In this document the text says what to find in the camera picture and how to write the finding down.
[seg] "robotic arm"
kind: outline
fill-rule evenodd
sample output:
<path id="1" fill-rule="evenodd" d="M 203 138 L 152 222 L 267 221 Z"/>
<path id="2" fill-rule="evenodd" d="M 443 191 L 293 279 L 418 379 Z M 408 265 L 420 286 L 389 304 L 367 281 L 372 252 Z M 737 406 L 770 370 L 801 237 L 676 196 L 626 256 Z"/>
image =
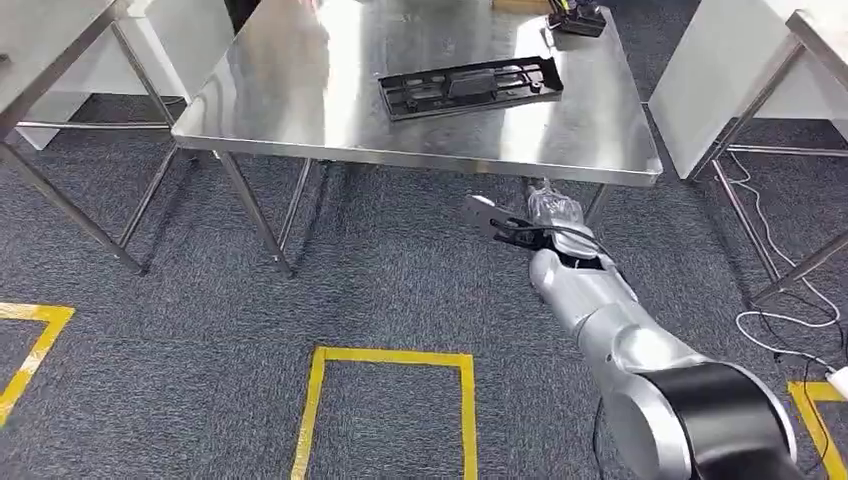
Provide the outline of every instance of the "robotic arm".
<path id="1" fill-rule="evenodd" d="M 639 478 L 803 478 L 774 394 L 660 327 L 582 220 L 534 225 L 479 196 L 468 197 L 465 215 L 487 236 L 536 252 L 530 281 L 577 339 L 618 451 Z"/>

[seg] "white cable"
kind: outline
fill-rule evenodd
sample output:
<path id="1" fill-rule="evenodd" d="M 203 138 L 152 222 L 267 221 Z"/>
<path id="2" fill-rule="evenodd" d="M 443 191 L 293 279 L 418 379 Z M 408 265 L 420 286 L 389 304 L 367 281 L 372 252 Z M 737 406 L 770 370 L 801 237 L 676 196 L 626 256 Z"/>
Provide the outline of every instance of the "white cable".
<path id="1" fill-rule="evenodd" d="M 739 180 L 730 180 L 729 183 L 731 185 L 739 185 L 740 187 L 742 187 L 745 190 L 748 190 L 749 192 L 754 194 L 754 199 L 755 199 L 754 205 L 756 206 L 757 216 L 760 217 L 760 221 L 763 223 L 763 227 L 765 228 L 765 232 L 766 232 L 766 240 L 768 241 L 769 246 L 772 248 L 772 250 L 775 251 L 775 253 L 777 253 L 780 256 L 780 258 L 782 258 L 786 263 L 788 263 L 791 267 L 794 268 L 795 262 L 793 262 L 792 259 L 790 259 L 785 253 L 783 253 L 783 251 L 777 246 L 777 244 L 775 243 L 774 239 L 771 236 L 771 227 L 769 226 L 769 223 L 766 220 L 766 216 L 763 213 L 762 206 L 760 204 L 760 197 L 761 197 L 760 192 L 757 189 L 755 189 L 754 187 L 751 187 L 750 185 L 747 184 L 751 180 L 751 173 L 745 167 L 742 166 L 742 163 L 739 162 L 739 159 L 736 158 L 736 155 L 733 152 L 730 152 L 730 157 L 736 163 L 736 166 L 739 167 L 739 169 L 742 170 L 745 173 L 745 178 L 742 178 L 742 179 L 739 179 Z M 762 347 L 762 348 L 764 348 L 764 349 L 766 349 L 770 352 L 782 353 L 782 354 L 787 354 L 787 355 L 798 355 L 798 356 L 801 356 L 801 357 L 809 358 L 810 360 L 813 360 L 817 363 L 824 365 L 831 372 L 835 372 L 836 370 L 832 366 L 830 366 L 827 362 L 825 362 L 824 360 L 822 360 L 821 358 L 819 358 L 815 355 L 810 355 L 809 353 L 805 353 L 805 352 L 801 352 L 801 351 L 797 351 L 797 350 L 788 350 L 788 349 L 777 348 L 777 347 L 773 347 L 771 345 L 767 345 L 767 344 L 757 340 L 756 338 L 754 338 L 751 334 L 749 334 L 742 327 L 742 319 L 745 318 L 745 317 L 754 316 L 754 315 L 757 315 L 757 316 L 762 315 L 764 317 L 774 318 L 774 319 L 778 319 L 778 320 L 784 320 L 784 321 L 792 322 L 792 323 L 802 325 L 802 326 L 808 327 L 808 328 L 829 327 L 829 326 L 834 325 L 835 323 L 839 322 L 842 319 L 842 312 L 839 310 L 839 308 L 833 302 L 831 302 L 829 298 L 827 298 L 821 292 L 819 292 L 806 278 L 802 278 L 801 281 L 804 282 L 804 285 L 807 287 L 807 289 L 809 289 L 813 293 L 813 295 L 819 297 L 823 302 L 825 302 L 831 308 L 831 310 L 833 310 L 834 316 L 831 320 L 824 322 L 824 323 L 809 323 L 809 322 L 805 322 L 803 320 L 799 320 L 799 319 L 794 318 L 794 317 L 790 317 L 790 316 L 787 316 L 787 315 L 780 315 L 780 314 L 777 314 L 777 313 L 768 313 L 768 312 L 763 312 L 763 311 L 747 311 L 747 312 L 742 312 L 742 313 L 740 313 L 739 315 L 736 316 L 736 327 L 739 329 L 740 332 L 742 332 L 742 335 L 745 335 L 745 337 L 748 340 L 750 340 L 754 344 L 756 344 L 756 345 L 758 345 L 758 346 L 760 346 L 760 347 Z"/>

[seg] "yellow tape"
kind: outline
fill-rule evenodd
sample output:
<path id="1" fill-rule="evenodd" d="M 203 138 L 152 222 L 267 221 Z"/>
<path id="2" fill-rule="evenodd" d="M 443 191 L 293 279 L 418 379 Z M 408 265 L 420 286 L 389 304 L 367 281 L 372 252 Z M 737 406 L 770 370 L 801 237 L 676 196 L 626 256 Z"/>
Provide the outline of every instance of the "yellow tape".
<path id="1" fill-rule="evenodd" d="M 306 406 L 303 408 L 303 420 L 297 437 L 297 450 L 294 454 L 291 478 L 306 476 L 306 464 L 309 463 L 309 451 L 312 449 L 312 431 L 315 430 L 315 417 L 318 415 L 318 400 L 321 398 L 321 385 L 324 383 L 324 360 L 326 349 L 318 347 L 312 356 L 312 370 L 309 373 L 309 387 L 306 391 Z"/>
<path id="2" fill-rule="evenodd" d="M 405 363 L 416 365 L 436 365 L 443 367 L 461 367 L 463 357 L 470 357 L 462 353 L 431 353 L 413 352 L 409 350 L 378 350 L 371 348 L 323 348 L 327 353 L 327 360 L 343 360 L 348 362 L 377 362 L 377 363 Z"/>
<path id="3" fill-rule="evenodd" d="M 459 382 L 462 388 L 462 452 L 466 480 L 477 478 L 477 417 L 474 413 L 474 360 L 463 355 Z"/>
<path id="4" fill-rule="evenodd" d="M 848 471 L 845 469 L 845 464 L 842 463 L 842 455 L 839 454 L 836 442 L 833 441 L 833 437 L 821 418 L 815 403 L 817 401 L 844 402 L 845 399 L 827 382 L 806 383 L 806 393 L 809 395 L 810 401 L 807 401 L 807 395 L 804 394 L 804 382 L 789 382 L 789 393 L 792 394 L 792 399 L 801 413 L 801 419 L 807 426 L 807 431 L 810 432 L 816 450 L 822 456 L 822 463 L 827 470 L 828 477 L 832 480 L 846 480 L 848 479 Z"/>
<path id="5" fill-rule="evenodd" d="M 474 362 L 471 355 L 463 353 L 431 353 L 408 350 L 379 350 L 369 348 L 317 347 L 312 357 L 306 405 L 297 439 L 297 449 L 292 464 L 291 478 L 302 479 L 306 475 L 309 453 L 312 448 L 312 433 L 324 382 L 324 364 L 327 360 L 347 362 L 400 363 L 412 365 L 435 365 L 457 367 L 460 373 L 462 451 L 464 477 L 477 478 L 477 420 L 474 413 Z"/>
<path id="6" fill-rule="evenodd" d="M 14 320 L 35 320 L 46 322 L 47 326 L 32 346 L 24 363 L 12 377 L 12 380 L 0 396 L 0 427 L 6 424 L 6 418 L 12 412 L 12 407 L 23 395 L 26 386 L 47 356 L 59 332 L 74 314 L 70 307 L 52 307 L 47 305 L 26 305 L 17 303 L 0 303 L 0 318 Z"/>

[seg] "plastic wrap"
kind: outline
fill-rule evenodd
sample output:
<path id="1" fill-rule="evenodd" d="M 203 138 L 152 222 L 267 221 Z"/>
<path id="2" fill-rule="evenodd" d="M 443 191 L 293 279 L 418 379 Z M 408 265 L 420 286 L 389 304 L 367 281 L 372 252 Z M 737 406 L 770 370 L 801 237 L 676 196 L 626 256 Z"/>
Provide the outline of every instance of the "plastic wrap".
<path id="1" fill-rule="evenodd" d="M 554 190 L 547 178 L 541 188 L 530 187 L 527 208 L 536 225 L 583 225 L 580 203 Z"/>

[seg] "black plastic tray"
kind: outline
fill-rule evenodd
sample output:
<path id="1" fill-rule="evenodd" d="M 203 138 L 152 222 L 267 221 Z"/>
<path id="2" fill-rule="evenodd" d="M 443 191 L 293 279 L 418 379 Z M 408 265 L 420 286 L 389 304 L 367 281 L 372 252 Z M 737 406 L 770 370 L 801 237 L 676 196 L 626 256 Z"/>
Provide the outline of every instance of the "black plastic tray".
<path id="1" fill-rule="evenodd" d="M 529 103 L 564 88 L 554 60 L 538 56 L 392 75 L 379 83 L 392 120 Z"/>

